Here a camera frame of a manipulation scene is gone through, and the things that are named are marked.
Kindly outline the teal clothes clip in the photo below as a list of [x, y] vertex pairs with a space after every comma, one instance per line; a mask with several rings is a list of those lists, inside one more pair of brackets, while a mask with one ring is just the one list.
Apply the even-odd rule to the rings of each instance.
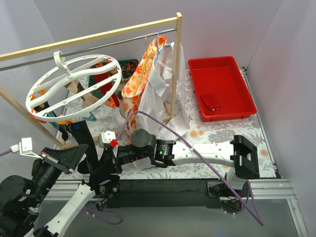
[[88, 117], [82, 117], [82, 119], [85, 120], [85, 121], [91, 121], [91, 122], [97, 121], [97, 118], [93, 114], [93, 112], [90, 112]]

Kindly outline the red sock front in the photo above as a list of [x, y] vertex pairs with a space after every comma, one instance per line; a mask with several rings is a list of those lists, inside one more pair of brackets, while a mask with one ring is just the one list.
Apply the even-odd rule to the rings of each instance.
[[212, 94], [203, 94], [200, 96], [204, 106], [210, 111], [216, 111], [220, 108], [217, 98]]

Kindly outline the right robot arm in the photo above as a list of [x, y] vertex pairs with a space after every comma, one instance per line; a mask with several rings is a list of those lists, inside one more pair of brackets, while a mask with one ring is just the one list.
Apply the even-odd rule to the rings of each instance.
[[145, 158], [160, 168], [190, 163], [228, 166], [223, 189], [229, 196], [237, 195], [247, 180], [260, 177], [257, 147], [242, 135], [234, 135], [231, 141], [190, 147], [184, 142], [158, 139], [138, 129], [132, 133], [130, 145], [119, 146], [115, 139], [104, 144], [101, 163], [92, 171], [89, 182], [92, 185], [116, 182], [123, 165]]

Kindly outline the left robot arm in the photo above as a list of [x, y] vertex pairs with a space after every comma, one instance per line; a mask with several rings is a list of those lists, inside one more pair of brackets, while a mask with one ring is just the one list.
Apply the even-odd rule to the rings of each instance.
[[64, 207], [43, 226], [35, 222], [48, 200], [52, 188], [62, 173], [70, 173], [79, 164], [87, 144], [63, 150], [44, 148], [32, 167], [32, 178], [11, 175], [0, 184], [0, 235], [2, 237], [62, 237], [66, 230], [93, 198], [101, 197], [105, 185], [94, 180], [81, 181]]

